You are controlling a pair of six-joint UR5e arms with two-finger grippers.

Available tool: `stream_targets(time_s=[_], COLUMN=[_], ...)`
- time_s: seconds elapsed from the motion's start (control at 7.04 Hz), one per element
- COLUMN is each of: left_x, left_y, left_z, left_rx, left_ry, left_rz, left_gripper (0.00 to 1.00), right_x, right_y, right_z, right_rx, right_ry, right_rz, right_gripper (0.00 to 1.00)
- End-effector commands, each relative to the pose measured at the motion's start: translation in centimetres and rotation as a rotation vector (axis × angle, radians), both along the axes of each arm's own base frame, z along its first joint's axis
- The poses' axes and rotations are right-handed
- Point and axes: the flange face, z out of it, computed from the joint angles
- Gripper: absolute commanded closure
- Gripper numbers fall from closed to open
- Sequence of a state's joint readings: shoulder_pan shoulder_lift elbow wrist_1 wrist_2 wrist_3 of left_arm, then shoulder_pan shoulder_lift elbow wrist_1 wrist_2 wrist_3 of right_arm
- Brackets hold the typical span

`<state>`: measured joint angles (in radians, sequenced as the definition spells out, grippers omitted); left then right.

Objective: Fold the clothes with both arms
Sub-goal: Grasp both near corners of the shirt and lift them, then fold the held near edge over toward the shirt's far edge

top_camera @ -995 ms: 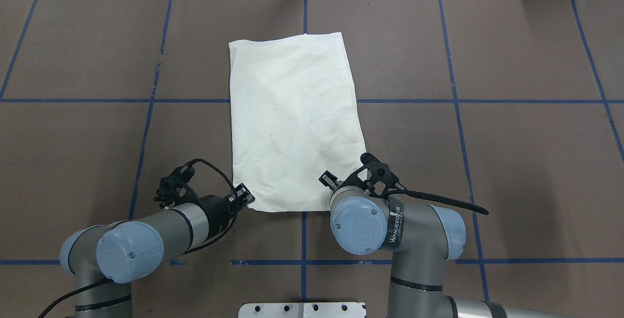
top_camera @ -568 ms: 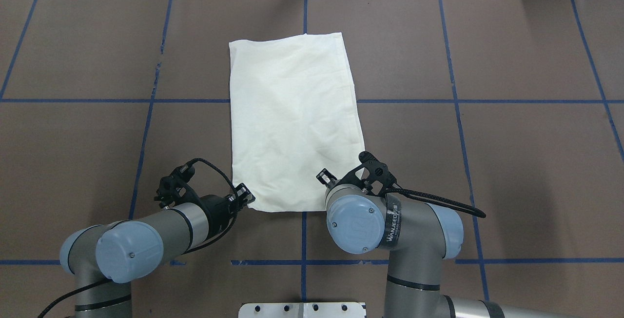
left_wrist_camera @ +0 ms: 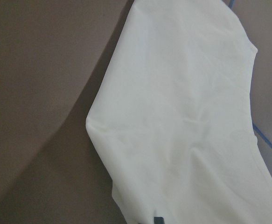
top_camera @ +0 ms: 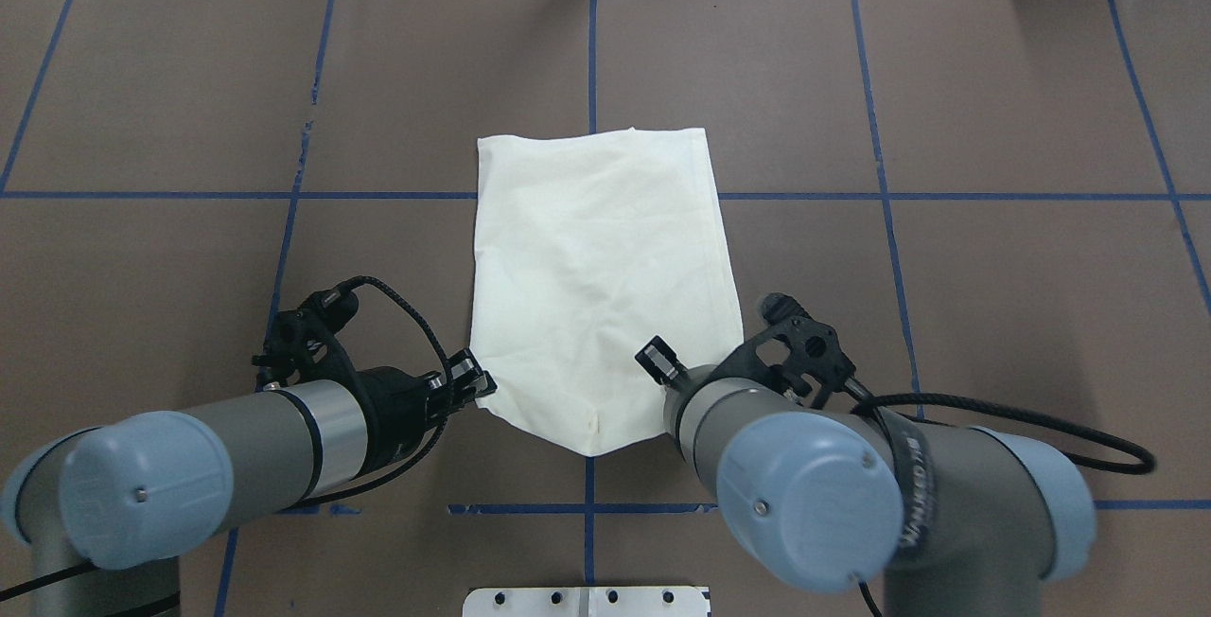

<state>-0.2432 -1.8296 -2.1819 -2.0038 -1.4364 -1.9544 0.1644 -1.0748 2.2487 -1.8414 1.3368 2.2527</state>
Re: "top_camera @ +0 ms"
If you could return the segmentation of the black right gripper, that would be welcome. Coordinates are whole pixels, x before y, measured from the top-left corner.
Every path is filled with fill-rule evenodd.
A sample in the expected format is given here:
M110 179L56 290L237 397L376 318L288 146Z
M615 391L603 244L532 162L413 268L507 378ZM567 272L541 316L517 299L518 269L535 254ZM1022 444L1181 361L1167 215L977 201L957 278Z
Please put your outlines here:
M635 362L653 379L662 384L665 400L688 400L700 388L714 381L718 365L685 367L662 337L654 336L636 353Z

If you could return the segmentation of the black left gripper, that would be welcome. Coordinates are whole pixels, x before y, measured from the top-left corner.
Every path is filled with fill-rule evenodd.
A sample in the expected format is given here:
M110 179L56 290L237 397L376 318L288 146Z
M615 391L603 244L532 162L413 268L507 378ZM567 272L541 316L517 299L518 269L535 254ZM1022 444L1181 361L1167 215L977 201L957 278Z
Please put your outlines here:
M411 457L437 424L440 411L430 406L438 390L450 387L450 404L467 405L497 393L497 379L481 369L470 349L446 359L444 373L411 376L390 366L360 371L360 387L369 398L366 418L368 446L363 469L378 472Z

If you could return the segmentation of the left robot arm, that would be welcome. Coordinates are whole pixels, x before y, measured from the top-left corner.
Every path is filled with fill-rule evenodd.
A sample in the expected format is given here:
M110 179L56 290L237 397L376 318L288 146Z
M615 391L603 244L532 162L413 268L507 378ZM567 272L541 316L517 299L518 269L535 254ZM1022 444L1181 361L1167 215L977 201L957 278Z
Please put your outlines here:
M279 512L379 486L497 390L470 350L447 372L394 367L269 381L241 398L134 415L47 442L2 489L2 522L34 577L2 590L34 616L177 616L179 560Z

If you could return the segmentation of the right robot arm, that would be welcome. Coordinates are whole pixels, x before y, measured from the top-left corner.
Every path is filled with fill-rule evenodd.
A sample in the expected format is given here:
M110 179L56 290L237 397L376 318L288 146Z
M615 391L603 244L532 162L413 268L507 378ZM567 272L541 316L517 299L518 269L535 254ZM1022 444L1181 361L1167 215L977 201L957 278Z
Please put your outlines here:
M1038 616L1043 587L1087 565L1094 496L1046 442L799 407L752 375L689 370L660 338L636 359L731 536L796 590L880 578L886 616Z

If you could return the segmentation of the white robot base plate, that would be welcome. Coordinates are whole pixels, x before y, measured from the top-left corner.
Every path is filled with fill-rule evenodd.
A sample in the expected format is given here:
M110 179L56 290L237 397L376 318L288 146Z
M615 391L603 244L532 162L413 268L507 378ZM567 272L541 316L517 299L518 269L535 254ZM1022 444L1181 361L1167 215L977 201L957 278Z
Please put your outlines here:
M685 584L481 588L463 602L463 616L711 615L708 588Z

